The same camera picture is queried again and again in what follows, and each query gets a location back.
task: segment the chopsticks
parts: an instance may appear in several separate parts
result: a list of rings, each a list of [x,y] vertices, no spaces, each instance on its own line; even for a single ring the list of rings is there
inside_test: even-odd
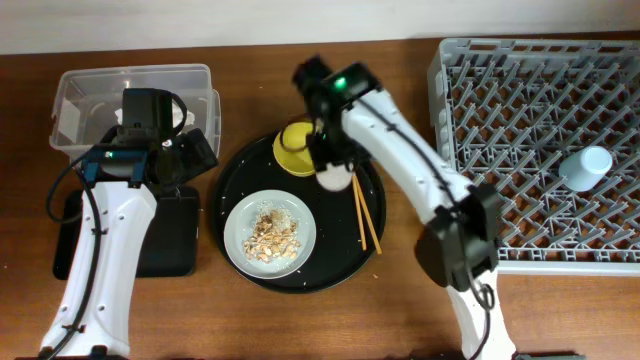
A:
[[[358,177],[355,173],[353,173],[351,177],[351,182],[353,183],[353,196],[356,201],[356,212],[358,214],[358,226],[360,227],[360,237],[362,239],[362,250],[367,250],[367,238],[364,235],[364,226],[362,225],[362,214],[360,211],[360,206],[362,206],[362,210],[364,210],[365,219],[367,219],[367,225],[369,226],[369,232],[371,233],[371,237],[373,238],[373,244],[376,247],[376,252],[378,255],[382,254],[382,249],[380,248],[380,242],[378,241],[378,235],[376,235],[376,230],[373,227],[373,221],[371,221],[371,215],[369,214],[369,208],[367,207],[367,202],[364,200],[364,194],[362,193],[362,188],[360,188],[360,182],[358,182]]]

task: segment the round black tray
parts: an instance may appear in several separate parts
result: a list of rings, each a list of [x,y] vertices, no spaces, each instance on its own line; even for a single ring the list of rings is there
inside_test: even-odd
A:
[[[324,190],[315,176],[295,177],[287,173],[273,156],[276,134],[261,138],[242,149],[224,168],[213,192],[213,233],[229,264],[252,282],[284,293],[309,293],[337,285],[353,275],[374,252],[366,229],[367,251],[358,242],[360,232],[351,186],[340,192]],[[385,193],[371,163],[357,170],[378,238],[386,219]],[[285,277],[263,280],[241,272],[229,259],[224,246],[224,225],[233,208],[245,196],[261,190],[282,190],[300,198],[311,210],[316,223],[316,244],[309,259],[298,271]]]

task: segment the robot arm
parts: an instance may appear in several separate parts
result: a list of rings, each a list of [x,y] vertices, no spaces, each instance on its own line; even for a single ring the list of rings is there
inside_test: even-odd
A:
[[[354,64],[334,74],[319,58],[313,58],[298,68],[294,83],[311,118],[320,122],[320,130],[307,139],[319,180],[327,172],[348,173],[358,161],[357,147],[367,150],[407,194],[426,225],[416,257],[451,297],[465,357],[511,360],[516,348],[497,299],[497,196],[493,188],[476,188],[451,169],[363,65]],[[453,207],[459,211],[453,213]],[[485,298],[485,302],[493,306],[480,305],[476,290],[480,286],[491,289],[493,301]]]
[[[173,101],[184,115],[177,127]],[[187,110],[175,94],[126,89],[122,108],[122,126],[71,164],[82,161],[82,225],[64,297],[38,359],[129,355],[129,306],[142,242],[156,212],[155,196],[218,163],[201,130],[180,134]]]

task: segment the yellow cup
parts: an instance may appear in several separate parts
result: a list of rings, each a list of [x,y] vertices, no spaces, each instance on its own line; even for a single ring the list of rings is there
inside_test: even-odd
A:
[[[315,173],[313,161],[308,149],[298,152],[286,151],[280,144],[280,136],[283,136],[284,132],[283,142],[287,148],[299,149],[306,144],[307,134],[310,134],[311,131],[313,131],[311,123],[296,122],[281,131],[273,142],[273,155],[278,165],[291,175],[299,177],[313,175]]]

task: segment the plastic cup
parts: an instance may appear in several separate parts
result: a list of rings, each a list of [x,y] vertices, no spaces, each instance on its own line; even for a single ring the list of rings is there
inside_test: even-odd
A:
[[[571,155],[560,164],[560,176],[565,176],[565,186],[577,192],[593,189],[611,169],[613,159],[601,146],[589,146]]]

